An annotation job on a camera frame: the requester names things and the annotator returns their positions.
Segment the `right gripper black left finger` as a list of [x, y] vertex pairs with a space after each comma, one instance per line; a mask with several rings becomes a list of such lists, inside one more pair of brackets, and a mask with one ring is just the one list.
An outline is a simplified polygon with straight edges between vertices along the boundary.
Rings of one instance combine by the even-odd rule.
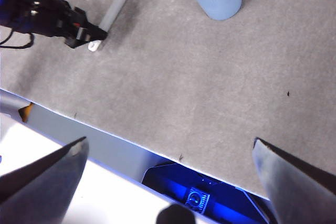
[[1, 176], [1, 223], [62, 223], [88, 153], [81, 137]]

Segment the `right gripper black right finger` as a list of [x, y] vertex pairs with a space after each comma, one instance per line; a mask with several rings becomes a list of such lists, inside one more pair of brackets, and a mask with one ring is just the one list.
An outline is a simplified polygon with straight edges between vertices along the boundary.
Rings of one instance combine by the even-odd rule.
[[335, 175], [257, 137], [252, 156], [278, 223], [335, 223]]

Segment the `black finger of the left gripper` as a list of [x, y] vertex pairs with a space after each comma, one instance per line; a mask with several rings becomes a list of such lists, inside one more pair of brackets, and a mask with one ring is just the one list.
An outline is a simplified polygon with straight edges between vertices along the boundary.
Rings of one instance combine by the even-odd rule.
[[79, 26], [77, 39], [81, 41], [105, 40], [107, 32], [92, 23], [84, 23]]
[[68, 39], [65, 40], [65, 44], [72, 49], [83, 46], [87, 43], [89, 43], [89, 42], [88, 41], [82, 41], [82, 40], [68, 40]]

